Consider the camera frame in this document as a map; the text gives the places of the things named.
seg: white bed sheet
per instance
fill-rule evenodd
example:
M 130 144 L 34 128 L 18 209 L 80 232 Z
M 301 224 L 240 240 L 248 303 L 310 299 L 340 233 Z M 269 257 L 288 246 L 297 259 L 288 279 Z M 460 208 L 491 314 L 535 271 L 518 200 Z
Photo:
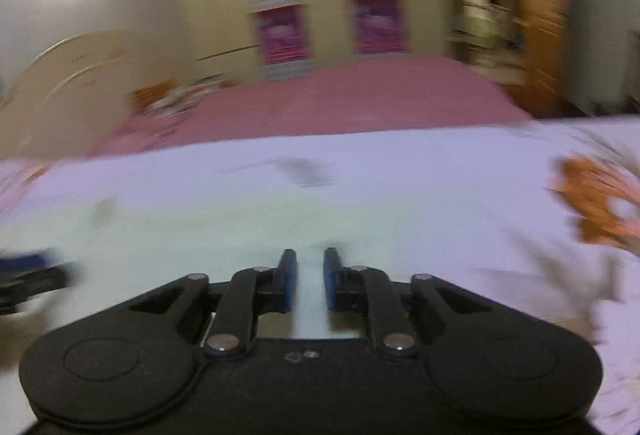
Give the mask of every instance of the white bed sheet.
M 265 138 L 66 163 L 37 180 L 2 218 L 0 249 L 51 247 L 81 263 L 79 285 L 53 305 L 50 299 L 33 305 L 50 305 L 47 327 L 191 272 L 224 281 L 252 265 L 273 266 L 292 247 L 300 262 L 294 312 L 261 330 L 352 336 L 349 323 L 325 312 L 322 250 L 333 245 L 348 265 L 372 265 L 399 281 L 430 272 L 561 323 L 576 320 L 576 296 L 545 277 L 540 253 L 563 264 L 578 293 L 605 278 L 605 260 L 616 256 L 621 306 L 631 310 L 640 299 L 636 258 L 576 243 L 571 212 L 548 190 L 557 159 L 593 152 L 584 130 L 640 154 L 640 120 L 624 118 Z M 614 323 L 605 305 L 594 313 Z M 624 312 L 617 309 L 616 317 Z M 636 411 L 640 419 L 631 396 L 615 399 L 628 410 L 627 426 L 635 426 Z M 616 407 L 602 404 L 593 413 L 596 424 L 626 433 L 607 416 Z M 0 409 L 0 417 L 10 418 L 6 433 L 33 420 L 15 368 L 0 375 Z

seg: pink bedspread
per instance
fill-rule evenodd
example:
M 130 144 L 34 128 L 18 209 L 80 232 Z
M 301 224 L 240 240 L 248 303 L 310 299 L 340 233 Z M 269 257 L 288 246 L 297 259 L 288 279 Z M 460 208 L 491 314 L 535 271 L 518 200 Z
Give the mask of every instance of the pink bedspread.
M 133 116 L 93 155 L 282 135 L 529 120 L 498 86 L 447 58 L 390 58 L 221 90 L 185 114 Z

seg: orange flower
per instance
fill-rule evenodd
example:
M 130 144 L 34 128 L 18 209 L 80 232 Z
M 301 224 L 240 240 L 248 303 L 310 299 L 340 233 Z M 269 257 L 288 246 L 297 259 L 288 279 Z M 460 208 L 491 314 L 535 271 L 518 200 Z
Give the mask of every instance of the orange flower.
M 638 237 L 637 221 L 624 221 L 609 207 L 612 198 L 638 203 L 640 184 L 588 157 L 565 159 L 556 193 L 582 216 L 577 222 L 580 240 L 625 247 L 625 238 Z

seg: poster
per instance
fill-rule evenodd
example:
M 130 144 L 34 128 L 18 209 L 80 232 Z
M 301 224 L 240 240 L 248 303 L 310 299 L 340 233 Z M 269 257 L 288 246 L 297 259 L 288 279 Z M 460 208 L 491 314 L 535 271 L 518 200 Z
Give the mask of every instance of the poster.
M 354 0 L 359 54 L 404 52 L 400 0 Z
M 298 7 L 258 12 L 258 37 L 267 65 L 306 60 L 309 47 L 300 23 Z

